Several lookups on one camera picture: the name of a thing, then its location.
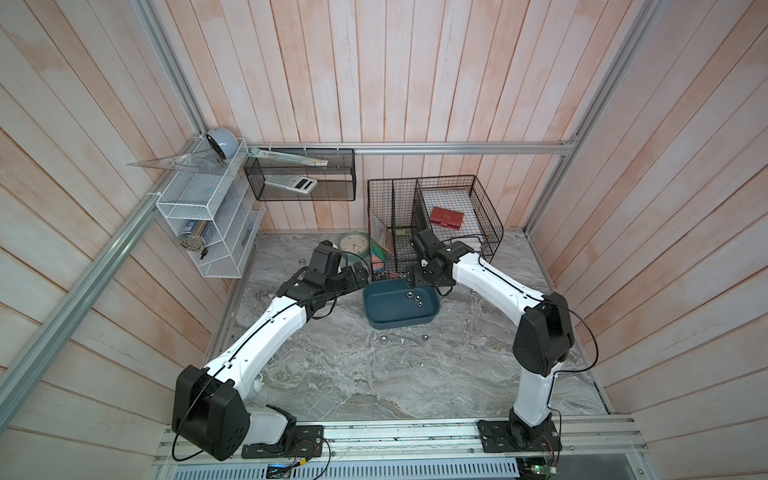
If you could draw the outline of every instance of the marble floor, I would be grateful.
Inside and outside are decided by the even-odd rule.
[[[299,259],[309,260],[318,242],[338,237],[263,235],[230,341],[262,315],[277,287],[300,268]],[[521,232],[505,231],[492,264],[549,291]],[[339,298],[333,314],[310,320],[267,363],[264,389],[254,402],[304,421],[507,416],[521,370],[511,352],[515,326],[464,286],[441,302],[431,323],[374,330],[362,309],[362,291]],[[381,335],[389,341],[382,343]],[[565,368],[584,365],[575,346]],[[588,373],[558,379],[553,407],[563,415],[606,413]]]

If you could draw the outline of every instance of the red wallet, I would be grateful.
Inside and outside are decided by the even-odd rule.
[[[440,207],[433,208],[432,214],[429,215],[429,222],[432,225],[439,225],[440,227],[452,230],[461,230],[462,221],[464,221],[464,214],[462,212],[446,210]]]

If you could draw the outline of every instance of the green clock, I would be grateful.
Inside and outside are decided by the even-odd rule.
[[[368,243],[368,235],[360,232],[345,233],[339,238],[339,248],[345,252],[354,253],[360,255],[363,259],[368,258],[371,254],[370,243]],[[354,263],[359,258],[355,255],[347,255],[347,260]]]

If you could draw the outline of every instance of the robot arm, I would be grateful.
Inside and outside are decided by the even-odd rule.
[[[288,424],[283,412],[245,409],[253,381],[288,338],[330,300],[368,285],[362,263],[339,268],[343,252],[324,241],[309,266],[277,290],[266,312],[204,368],[188,366],[176,381],[172,429],[217,460],[240,445],[278,443]]]
[[[523,367],[509,433],[521,449],[530,448],[551,421],[549,397],[555,373],[574,344],[568,302],[557,293],[526,287],[454,242],[443,245],[431,230],[413,236],[421,268],[409,272],[414,286],[468,286],[498,307],[518,327],[512,352]]]
[[[518,327],[513,353],[524,369],[510,411],[509,434],[521,449],[531,448],[551,423],[548,402],[554,373],[574,343],[565,299],[516,282],[462,242],[444,246],[431,230],[417,233],[411,244],[422,261],[409,273],[412,285],[462,283]],[[229,458],[244,442],[288,442],[289,414],[272,408],[247,411],[243,400],[251,396],[253,381],[266,362],[315,312],[367,286],[368,272],[361,263],[339,268],[342,255],[330,242],[322,242],[309,266],[283,283],[266,312],[227,351],[204,368],[188,366],[179,375],[174,432],[218,460]]]

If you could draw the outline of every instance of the book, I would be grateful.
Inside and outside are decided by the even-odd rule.
[[[440,227],[450,228],[451,230],[461,230],[463,221],[464,214],[462,212],[456,212],[441,207],[432,208],[432,213],[429,214],[429,222],[432,225],[439,225]]]
[[[374,214],[371,214],[371,240],[390,255],[395,254],[395,243],[392,241],[392,235],[389,234],[384,223]]]

